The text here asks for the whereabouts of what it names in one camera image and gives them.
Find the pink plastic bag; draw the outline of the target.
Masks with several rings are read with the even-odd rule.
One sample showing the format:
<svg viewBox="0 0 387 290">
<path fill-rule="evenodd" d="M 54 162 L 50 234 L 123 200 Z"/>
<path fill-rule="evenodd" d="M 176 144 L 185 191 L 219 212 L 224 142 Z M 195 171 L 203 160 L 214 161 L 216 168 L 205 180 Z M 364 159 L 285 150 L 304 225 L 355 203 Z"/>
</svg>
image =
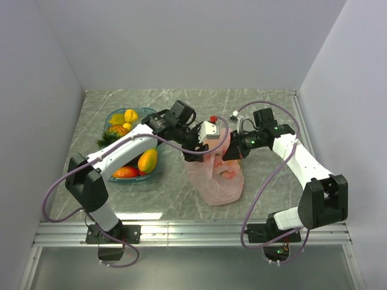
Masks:
<svg viewBox="0 0 387 290">
<path fill-rule="evenodd" d="M 223 161 L 230 137 L 217 150 L 205 154 L 203 162 L 185 162 L 187 178 L 210 206 L 237 201 L 244 188 L 244 175 L 238 160 Z"/>
</svg>

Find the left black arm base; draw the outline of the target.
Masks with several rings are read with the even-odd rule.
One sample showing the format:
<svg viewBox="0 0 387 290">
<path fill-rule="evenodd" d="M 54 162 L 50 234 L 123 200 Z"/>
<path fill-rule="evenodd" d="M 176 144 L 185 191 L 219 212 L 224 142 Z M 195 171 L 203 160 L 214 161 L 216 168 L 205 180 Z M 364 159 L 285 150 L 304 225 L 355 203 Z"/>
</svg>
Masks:
<svg viewBox="0 0 387 290">
<path fill-rule="evenodd" d="M 119 261 L 125 252 L 126 244 L 139 244 L 140 225 L 118 225 L 104 232 L 97 224 L 91 224 L 85 238 L 87 245 L 97 245 L 98 258 L 103 262 Z"/>
</svg>

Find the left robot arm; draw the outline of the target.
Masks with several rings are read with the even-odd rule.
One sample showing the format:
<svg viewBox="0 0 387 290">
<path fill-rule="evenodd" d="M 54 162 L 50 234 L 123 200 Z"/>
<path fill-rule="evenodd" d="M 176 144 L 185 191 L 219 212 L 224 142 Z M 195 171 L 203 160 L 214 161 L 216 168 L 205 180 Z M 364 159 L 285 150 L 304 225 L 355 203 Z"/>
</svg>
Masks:
<svg viewBox="0 0 387 290">
<path fill-rule="evenodd" d="M 147 115 L 141 123 L 106 148 L 87 157 L 77 154 L 70 159 L 65 187 L 99 225 L 100 235 L 109 243 L 123 238 L 122 222 L 108 204 L 105 182 L 114 172 L 162 140 L 174 141 L 182 149 L 194 151 L 205 147 L 199 142 L 199 125 L 190 128 L 195 110 L 183 101 L 170 109 Z"/>
</svg>

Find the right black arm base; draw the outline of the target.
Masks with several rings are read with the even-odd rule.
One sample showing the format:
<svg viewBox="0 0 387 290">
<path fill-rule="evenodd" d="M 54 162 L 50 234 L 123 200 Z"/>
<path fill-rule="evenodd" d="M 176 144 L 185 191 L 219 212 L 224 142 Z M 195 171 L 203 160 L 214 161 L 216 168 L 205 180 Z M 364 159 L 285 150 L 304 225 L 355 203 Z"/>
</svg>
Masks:
<svg viewBox="0 0 387 290">
<path fill-rule="evenodd" d="M 290 244 L 301 242 L 301 234 L 296 230 L 279 230 L 268 224 L 247 224 L 243 231 L 242 246 L 253 249 L 261 245 L 268 263 L 285 263 L 290 260 Z"/>
</svg>

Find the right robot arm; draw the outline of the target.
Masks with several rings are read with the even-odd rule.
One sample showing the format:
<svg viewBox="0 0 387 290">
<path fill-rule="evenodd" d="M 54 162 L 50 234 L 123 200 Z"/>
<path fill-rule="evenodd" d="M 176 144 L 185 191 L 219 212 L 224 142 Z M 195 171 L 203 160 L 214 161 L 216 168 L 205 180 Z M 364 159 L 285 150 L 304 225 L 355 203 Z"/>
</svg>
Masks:
<svg viewBox="0 0 387 290">
<path fill-rule="evenodd" d="M 322 166 L 302 145 L 288 124 L 278 124 L 270 108 L 253 113 L 255 127 L 242 128 L 244 119 L 234 112 L 231 120 L 240 124 L 230 134 L 230 145 L 223 160 L 241 160 L 252 149 L 268 147 L 281 157 L 300 182 L 303 193 L 297 207 L 268 216 L 266 233 L 269 239 L 280 241 L 288 230 L 312 230 L 348 217 L 348 181 Z"/>
</svg>

